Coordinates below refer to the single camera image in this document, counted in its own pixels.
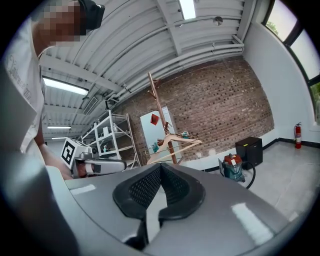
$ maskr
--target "black box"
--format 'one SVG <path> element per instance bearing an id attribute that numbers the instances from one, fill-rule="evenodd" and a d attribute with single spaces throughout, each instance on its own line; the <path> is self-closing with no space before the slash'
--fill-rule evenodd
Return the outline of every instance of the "black box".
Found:
<path id="1" fill-rule="evenodd" d="M 235 143 L 236 153 L 241 157 L 242 161 L 248 161 L 257 166 L 263 161 L 262 139 L 248 137 Z M 251 169 L 250 164 L 244 164 L 243 169 Z"/>

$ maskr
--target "red fire extinguisher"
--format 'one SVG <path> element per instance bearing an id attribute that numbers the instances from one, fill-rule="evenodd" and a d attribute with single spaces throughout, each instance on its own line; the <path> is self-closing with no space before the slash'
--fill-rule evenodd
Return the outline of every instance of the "red fire extinguisher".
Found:
<path id="1" fill-rule="evenodd" d="M 295 148 L 301 148 L 301 122 L 297 123 L 294 127 Z"/>

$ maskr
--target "hanger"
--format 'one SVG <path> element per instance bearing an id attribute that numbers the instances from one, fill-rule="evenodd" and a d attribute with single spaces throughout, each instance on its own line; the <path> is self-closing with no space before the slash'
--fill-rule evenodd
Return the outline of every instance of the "hanger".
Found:
<path id="1" fill-rule="evenodd" d="M 175 141 L 175 142 L 184 142 L 185 144 L 186 144 L 186 143 L 191 143 L 191 144 L 190 144 L 189 146 L 186 146 L 186 147 L 184 147 L 184 148 L 176 151 L 176 152 L 173 152 L 173 153 L 171 153 L 171 154 L 168 154 L 168 155 L 165 155 L 165 156 L 163 156 L 163 157 L 157 158 L 158 155 L 159 155 L 159 153 L 162 152 L 162 151 L 165 151 L 166 148 L 167 148 L 167 146 L 168 146 L 168 143 L 169 143 L 169 142 L 172 142 L 172 141 Z M 159 149 L 158 149 L 158 151 L 157 151 L 156 153 L 154 153 L 154 154 L 152 154 L 152 155 L 150 156 L 150 159 L 149 159 L 149 161 L 148 161 L 146 164 L 147 164 L 147 165 L 150 165 L 150 164 L 153 164 L 153 163 L 155 163 L 155 162 L 159 162 L 160 160 L 163 160 L 163 159 L 165 159 L 165 158 L 167 158 L 167 157 L 170 157 L 170 156 L 173 156 L 173 155 L 175 155 L 175 154 L 177 154 L 177 153 L 179 153 L 179 152 L 182 152 L 182 151 L 185 151 L 185 150 L 187 150 L 187 149 L 190 149 L 190 148 L 192 148 L 192 147 L 194 147 L 195 145 L 198 145 L 198 144 L 200 144 L 200 143 L 202 143 L 202 141 L 201 141 L 201 140 L 198 140 L 198 139 L 182 138 L 182 137 L 179 137 L 179 136 L 177 136 L 177 135 L 175 135 L 175 134 L 170 134 L 170 133 L 169 133 L 169 134 L 167 134 L 167 135 L 165 136 L 165 138 L 164 138 L 164 140 L 163 140 L 162 146 L 159 147 Z"/>

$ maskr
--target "shop vacuum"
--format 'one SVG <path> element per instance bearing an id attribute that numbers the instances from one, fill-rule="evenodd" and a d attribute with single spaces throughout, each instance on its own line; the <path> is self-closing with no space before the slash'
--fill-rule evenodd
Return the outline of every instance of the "shop vacuum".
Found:
<path id="1" fill-rule="evenodd" d="M 252 180 L 246 189 L 249 189 L 256 178 L 256 168 L 249 161 L 242 161 L 238 154 L 229 154 L 224 157 L 223 162 L 219 159 L 219 169 L 222 176 L 234 180 L 235 182 L 245 182 L 245 176 L 242 172 L 243 166 L 250 165 L 253 170 Z"/>

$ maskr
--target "black window frame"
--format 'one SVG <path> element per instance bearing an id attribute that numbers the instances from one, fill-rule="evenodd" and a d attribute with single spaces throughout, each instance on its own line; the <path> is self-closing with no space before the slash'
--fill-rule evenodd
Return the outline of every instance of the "black window frame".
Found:
<path id="1" fill-rule="evenodd" d="M 270 0 L 269 3 L 269 7 L 268 10 L 266 11 L 265 17 L 262 21 L 262 25 L 267 28 L 269 31 L 271 31 L 274 36 L 284 45 L 284 47 L 287 49 L 287 51 L 291 54 L 291 56 L 293 57 L 293 59 L 295 60 L 296 64 L 298 65 L 304 80 L 306 82 L 306 85 L 308 86 L 308 90 L 311 96 L 311 100 L 312 100 L 312 105 L 313 105 L 313 111 L 314 113 L 316 113 L 316 106 L 315 106 L 315 99 L 314 99 L 314 95 L 311 91 L 311 86 L 314 86 L 317 83 L 320 83 L 320 74 L 318 74 L 317 76 L 309 79 L 308 75 L 304 69 L 304 67 L 302 66 L 300 60 L 298 59 L 298 57 L 296 56 L 296 54 L 294 53 L 294 51 L 291 49 L 292 44 L 296 41 L 296 39 L 300 36 L 301 32 L 304 30 L 303 26 L 301 25 L 301 23 L 299 22 L 299 20 L 296 21 L 293 29 L 290 31 L 289 35 L 286 37 L 286 39 L 284 41 L 282 41 L 268 26 L 267 26 L 267 22 L 269 20 L 270 14 L 274 8 L 275 5 L 275 1 L 276 0 Z"/>

